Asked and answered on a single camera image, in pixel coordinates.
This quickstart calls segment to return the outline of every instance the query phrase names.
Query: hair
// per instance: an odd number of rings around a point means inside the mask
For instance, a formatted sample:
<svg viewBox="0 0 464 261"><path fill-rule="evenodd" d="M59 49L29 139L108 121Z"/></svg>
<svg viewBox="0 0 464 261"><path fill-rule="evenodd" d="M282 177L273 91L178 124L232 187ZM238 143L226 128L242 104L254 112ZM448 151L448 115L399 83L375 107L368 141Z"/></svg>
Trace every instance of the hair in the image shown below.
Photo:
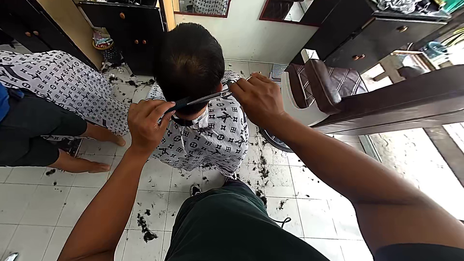
<svg viewBox="0 0 464 261"><path fill-rule="evenodd" d="M221 45L208 30L195 23L179 24L164 35L158 61L154 76L167 101L213 94L224 76ZM207 104L194 104L177 111L192 115Z"/></svg>

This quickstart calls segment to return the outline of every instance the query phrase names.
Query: electrical cord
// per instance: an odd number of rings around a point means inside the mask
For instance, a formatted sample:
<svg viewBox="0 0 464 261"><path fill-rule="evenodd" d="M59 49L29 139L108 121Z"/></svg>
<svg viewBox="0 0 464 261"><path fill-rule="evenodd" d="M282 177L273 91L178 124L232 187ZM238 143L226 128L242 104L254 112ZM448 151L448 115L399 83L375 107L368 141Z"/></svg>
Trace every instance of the electrical cord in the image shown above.
<svg viewBox="0 0 464 261"><path fill-rule="evenodd" d="M287 217L284 219L284 221L278 221L278 220L275 220L275 219L272 219L274 222L277 222L277 223L282 223L282 226L280 228L284 228L284 225L285 223L288 223L291 221L291 218L290 217Z"/></svg>

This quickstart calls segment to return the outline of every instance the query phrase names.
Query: comb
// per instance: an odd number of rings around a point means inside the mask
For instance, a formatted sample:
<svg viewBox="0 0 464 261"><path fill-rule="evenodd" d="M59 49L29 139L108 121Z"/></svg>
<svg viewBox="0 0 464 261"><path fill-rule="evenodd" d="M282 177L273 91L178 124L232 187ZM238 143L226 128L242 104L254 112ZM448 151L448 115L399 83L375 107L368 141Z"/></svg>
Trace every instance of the comb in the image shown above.
<svg viewBox="0 0 464 261"><path fill-rule="evenodd" d="M174 111L174 110L178 110L178 109L180 109L180 108L183 108L183 107L187 106L187 104L188 104L189 102L191 102L190 96L189 96L189 97L182 98L182 99L176 101L174 107L169 108L169 110L167 110L165 113L172 112L172 111Z"/></svg>

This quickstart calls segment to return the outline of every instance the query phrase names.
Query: black cabinet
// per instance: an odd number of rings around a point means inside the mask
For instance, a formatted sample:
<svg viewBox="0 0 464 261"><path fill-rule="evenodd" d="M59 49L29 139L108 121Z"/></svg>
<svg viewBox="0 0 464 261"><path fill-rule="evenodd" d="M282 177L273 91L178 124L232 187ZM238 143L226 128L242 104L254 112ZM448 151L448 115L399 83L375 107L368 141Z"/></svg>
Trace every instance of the black cabinet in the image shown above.
<svg viewBox="0 0 464 261"><path fill-rule="evenodd" d="M93 26L106 28L134 74L153 75L164 32L159 8L84 1L79 5Z"/></svg>
<svg viewBox="0 0 464 261"><path fill-rule="evenodd" d="M443 11L402 14L377 10L371 0L341 0L303 48L316 50L327 66L363 73L442 27L449 17ZM302 64L301 56L292 63Z"/></svg>
<svg viewBox="0 0 464 261"><path fill-rule="evenodd" d="M96 69L35 0L0 0L0 28L31 52L61 50Z"/></svg>

